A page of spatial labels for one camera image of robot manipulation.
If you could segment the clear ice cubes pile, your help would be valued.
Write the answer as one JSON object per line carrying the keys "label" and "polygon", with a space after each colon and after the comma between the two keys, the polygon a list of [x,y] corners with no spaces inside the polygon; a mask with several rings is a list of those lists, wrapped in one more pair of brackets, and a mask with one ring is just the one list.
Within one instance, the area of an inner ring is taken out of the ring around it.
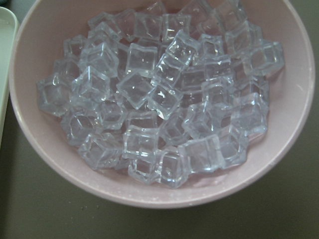
{"label": "clear ice cubes pile", "polygon": [[192,0],[177,13],[156,1],[88,26],[36,86],[38,107],[60,119],[91,169],[178,188],[246,161],[249,142],[267,131],[266,78],[284,55],[240,1]]}

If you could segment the pink bowl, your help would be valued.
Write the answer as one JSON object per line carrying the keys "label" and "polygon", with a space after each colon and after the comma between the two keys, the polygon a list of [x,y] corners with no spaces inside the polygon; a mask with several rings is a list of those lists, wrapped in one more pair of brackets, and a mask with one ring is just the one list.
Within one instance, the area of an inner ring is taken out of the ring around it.
{"label": "pink bowl", "polygon": [[58,120],[37,106],[36,82],[52,72],[62,57],[62,41],[88,30],[87,21],[102,11],[143,9],[147,0],[37,0],[15,39],[9,70],[12,106],[27,140],[57,173],[76,186],[117,203],[175,209],[229,196],[268,173],[290,150],[308,118],[316,82],[312,45],[288,0],[245,0],[248,18],[264,37],[281,42],[285,67],[270,83],[268,131],[248,151],[247,161],[215,177],[194,177],[174,190],[137,182],[108,170],[91,170],[67,144]]}

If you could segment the cream serving tray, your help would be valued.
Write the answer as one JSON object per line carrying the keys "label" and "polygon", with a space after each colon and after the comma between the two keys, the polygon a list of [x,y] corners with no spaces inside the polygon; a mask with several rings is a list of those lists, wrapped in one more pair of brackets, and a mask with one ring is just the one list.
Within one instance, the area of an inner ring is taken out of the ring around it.
{"label": "cream serving tray", "polygon": [[9,98],[8,74],[12,49],[19,29],[15,14],[0,7],[0,141],[2,142],[4,121]]}

